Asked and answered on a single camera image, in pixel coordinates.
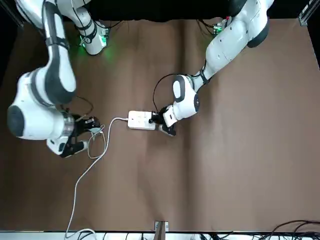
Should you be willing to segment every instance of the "cable clutter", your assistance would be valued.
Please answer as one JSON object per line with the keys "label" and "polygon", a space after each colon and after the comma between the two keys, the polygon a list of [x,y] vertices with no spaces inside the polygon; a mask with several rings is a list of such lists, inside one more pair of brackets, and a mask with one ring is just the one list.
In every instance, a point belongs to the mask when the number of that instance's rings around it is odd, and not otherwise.
{"label": "cable clutter", "polygon": [[[287,226],[287,225],[293,225],[296,226],[293,228],[293,232],[276,232],[277,230],[280,230],[281,227]],[[320,228],[320,221],[314,221],[314,220],[292,220],[285,223],[282,223],[278,226],[276,226],[271,232],[265,233],[265,232],[236,232],[231,231],[227,233],[223,237],[219,237],[218,233],[209,233],[210,239],[207,239],[204,234],[200,234],[201,240],[228,240],[227,237],[230,235],[249,235],[252,236],[252,240],[270,240],[273,236],[278,236],[279,240],[280,237],[284,237],[286,240],[302,240],[304,237],[311,238],[312,240],[320,240],[320,232],[315,231],[307,231],[307,232],[298,232],[301,230],[303,226],[307,225],[316,225]]]}
{"label": "cable clutter", "polygon": [[88,150],[88,156],[89,158],[91,159],[95,159],[93,163],[91,163],[91,165],[81,174],[81,176],[78,178],[78,180],[76,181],[75,183],[75,186],[74,186],[74,197],[73,197],[73,206],[72,206],[72,212],[71,212],[71,216],[70,216],[70,221],[68,223],[68,226],[66,228],[66,231],[65,231],[65,234],[64,234],[64,239],[70,239],[71,237],[73,237],[74,235],[76,234],[81,234],[83,232],[90,232],[94,235],[94,238],[97,239],[97,235],[96,235],[96,232],[92,229],[89,229],[89,228],[85,228],[85,229],[81,229],[77,232],[74,232],[72,233],[71,235],[68,236],[68,231],[70,229],[70,225],[71,225],[71,222],[72,222],[72,219],[74,217],[74,213],[75,213],[75,207],[76,207],[76,197],[77,197],[77,187],[78,187],[78,184],[80,182],[80,180],[90,171],[90,169],[92,169],[94,167],[94,165],[102,159],[102,157],[106,154],[107,150],[108,150],[108,147],[109,147],[109,141],[110,141],[110,131],[111,131],[111,126],[112,124],[117,121],[117,120],[121,120],[121,121],[128,121],[128,118],[122,118],[122,117],[115,117],[112,119],[112,121],[110,122],[110,125],[109,125],[109,128],[108,128],[108,132],[107,132],[107,139],[105,138],[105,135],[104,135],[104,128],[105,126],[102,125],[100,130],[97,131],[95,134],[93,134],[89,141],[94,137],[96,136],[97,134],[102,134],[102,137],[103,137],[103,140],[104,140],[104,149],[103,149],[103,152],[101,153],[101,155],[99,156],[96,156],[96,157],[91,157],[90,154],[89,154],[89,150]]}

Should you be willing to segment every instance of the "green led light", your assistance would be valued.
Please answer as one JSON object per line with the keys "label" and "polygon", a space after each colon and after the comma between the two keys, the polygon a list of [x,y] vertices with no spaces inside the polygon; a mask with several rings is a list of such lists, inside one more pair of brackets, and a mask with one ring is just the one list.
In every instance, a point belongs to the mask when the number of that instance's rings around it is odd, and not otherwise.
{"label": "green led light", "polygon": [[105,36],[99,35],[99,39],[100,39],[102,46],[105,47],[107,45],[107,38]]}

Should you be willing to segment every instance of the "wire bundle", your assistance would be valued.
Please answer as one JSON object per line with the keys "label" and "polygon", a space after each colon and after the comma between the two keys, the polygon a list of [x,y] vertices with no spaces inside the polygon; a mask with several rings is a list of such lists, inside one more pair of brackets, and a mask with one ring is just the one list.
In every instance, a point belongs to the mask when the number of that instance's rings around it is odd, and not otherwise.
{"label": "wire bundle", "polygon": [[[276,232],[276,230],[280,229],[283,226],[290,225],[290,224],[299,224],[293,232]],[[320,221],[313,221],[313,220],[293,220],[293,221],[288,221],[285,223],[282,223],[278,226],[276,226],[272,232],[264,233],[264,232],[235,232],[231,231],[228,234],[226,234],[223,237],[219,237],[217,233],[211,233],[210,235],[210,240],[228,240],[226,239],[230,235],[249,235],[252,236],[252,240],[270,240],[271,237],[273,236],[278,236],[279,240],[280,237],[283,237],[286,240],[302,240],[304,237],[311,238],[313,240],[320,240],[320,232],[315,232],[315,231],[307,231],[307,232],[298,232],[299,229],[301,229],[303,226],[307,225],[318,225],[320,227]],[[207,238],[203,235],[200,234],[201,240],[207,240]]]}
{"label": "wire bundle", "polygon": [[[205,23],[205,21],[203,21],[202,19],[197,19],[196,23],[198,24],[202,35],[207,35],[207,36],[210,36],[210,37],[212,37],[214,35],[214,30],[213,30],[214,27],[212,25],[209,25],[209,24]],[[206,29],[207,32],[205,32],[203,30],[203,28],[201,27],[200,24],[204,25],[204,28]]]}

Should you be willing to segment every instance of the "power outlet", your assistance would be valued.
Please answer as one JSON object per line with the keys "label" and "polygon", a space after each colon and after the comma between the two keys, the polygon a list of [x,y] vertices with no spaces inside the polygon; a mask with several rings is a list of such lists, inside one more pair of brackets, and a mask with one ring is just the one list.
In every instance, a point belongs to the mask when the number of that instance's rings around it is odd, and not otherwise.
{"label": "power outlet", "polygon": [[151,116],[152,112],[150,111],[129,111],[128,127],[130,129],[155,130],[156,124],[149,123]]}

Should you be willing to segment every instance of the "power cord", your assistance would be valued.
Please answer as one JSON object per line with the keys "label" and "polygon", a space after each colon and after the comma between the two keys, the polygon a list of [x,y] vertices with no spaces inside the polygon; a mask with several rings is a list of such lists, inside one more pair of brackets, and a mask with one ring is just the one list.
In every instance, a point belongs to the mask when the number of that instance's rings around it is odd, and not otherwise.
{"label": "power cord", "polygon": [[111,28],[117,26],[117,25],[118,25],[119,23],[121,23],[122,21],[119,21],[119,22],[117,22],[116,24],[111,25],[111,26],[107,26],[107,27],[101,26],[100,24],[96,23],[95,21],[93,21],[93,22],[94,22],[94,24],[96,24],[97,26],[99,26],[99,27],[102,28],[102,29],[111,29]]}
{"label": "power cord", "polygon": [[[80,20],[80,17],[78,16],[78,14],[77,14],[77,12],[76,12],[76,10],[75,10],[74,0],[70,0],[70,2],[71,2],[72,10],[73,10],[75,16],[78,18],[79,22],[81,23],[82,29],[83,29],[83,31],[84,31],[84,38],[86,38],[86,37],[87,37],[87,33],[86,33],[86,30],[84,29],[85,26],[84,26],[84,24],[82,23],[82,21]],[[81,46],[83,43],[84,43],[84,39],[81,40],[79,46]]]}
{"label": "power cord", "polygon": [[64,234],[64,239],[70,239],[71,237],[73,237],[76,234],[81,234],[83,232],[90,232],[92,234],[94,234],[94,238],[97,240],[97,235],[96,232],[92,229],[89,228],[85,228],[85,229],[81,229],[71,235],[68,236],[68,231],[72,222],[72,219],[74,217],[74,213],[75,213],[75,207],[76,207],[76,197],[77,197],[77,186],[80,182],[80,180],[87,174],[87,172],[90,171],[90,169],[92,169],[92,167],[106,154],[108,147],[109,147],[109,140],[110,140],[110,131],[111,131],[111,126],[114,123],[114,121],[116,120],[121,120],[121,121],[128,121],[128,118],[122,118],[122,117],[115,117],[114,119],[112,119],[112,121],[110,122],[109,128],[108,128],[108,135],[107,135],[107,140],[106,140],[106,147],[103,151],[103,153],[81,174],[81,176],[78,178],[78,180],[75,183],[74,186],[74,197],[73,197],[73,206],[72,206],[72,212],[71,212],[71,216],[70,216],[70,220],[68,223],[68,227],[66,228],[65,234]]}
{"label": "power cord", "polygon": [[[210,26],[210,25],[208,25],[208,24],[206,24],[203,20],[199,20],[199,19],[197,19],[196,20],[196,23],[198,24],[198,26],[199,26],[199,29],[200,29],[200,31],[201,31],[201,34],[202,35],[207,35],[207,36],[209,36],[209,37],[212,37],[213,36],[213,26]],[[207,32],[204,32],[204,30],[202,29],[202,27],[200,26],[200,23],[202,23],[203,25],[204,25],[204,28],[207,30]]]}
{"label": "power cord", "polygon": [[[203,66],[202,71],[204,71],[204,70],[206,69],[206,66],[207,66],[207,60],[204,61],[204,66]],[[165,78],[167,78],[167,77],[169,77],[169,76],[173,76],[173,75],[174,75],[174,76],[176,76],[176,75],[188,76],[187,74],[182,74],[182,73],[170,73],[170,74],[167,74],[167,75],[163,76],[163,77],[156,83],[156,85],[155,85],[155,87],[154,87],[154,89],[153,89],[152,101],[153,101],[153,105],[154,105],[157,113],[158,113],[159,111],[158,111],[157,105],[156,105],[156,103],[155,103],[155,93],[156,93],[156,89],[157,89],[159,83],[160,83],[163,79],[165,79]],[[199,76],[200,76],[200,73],[198,73],[198,74],[196,74],[196,75],[191,75],[192,78],[196,78],[196,77],[199,77]]]}
{"label": "power cord", "polygon": [[82,120],[83,118],[85,118],[86,116],[88,116],[93,110],[94,110],[94,105],[92,104],[92,102],[90,102],[88,99],[84,98],[83,96],[76,96],[79,99],[82,99],[83,101],[87,102],[90,105],[90,110],[87,111],[84,115],[82,115],[81,117],[79,117],[76,122],[79,122],[80,120]]}
{"label": "power cord", "polygon": [[91,133],[91,137],[89,138],[88,148],[87,148],[88,157],[89,157],[90,159],[97,159],[97,158],[99,158],[99,157],[101,156],[101,155],[99,155],[99,156],[91,156],[91,155],[90,155],[90,141],[91,141],[91,139],[93,139],[93,141],[94,141],[96,135],[102,134],[103,143],[104,143],[103,151],[105,151],[105,149],[106,149],[106,147],[107,147],[106,137],[105,137],[105,134],[104,134],[104,132],[103,132],[103,130],[105,129],[105,127],[106,127],[105,125],[101,125],[100,129],[99,129],[96,133]]}

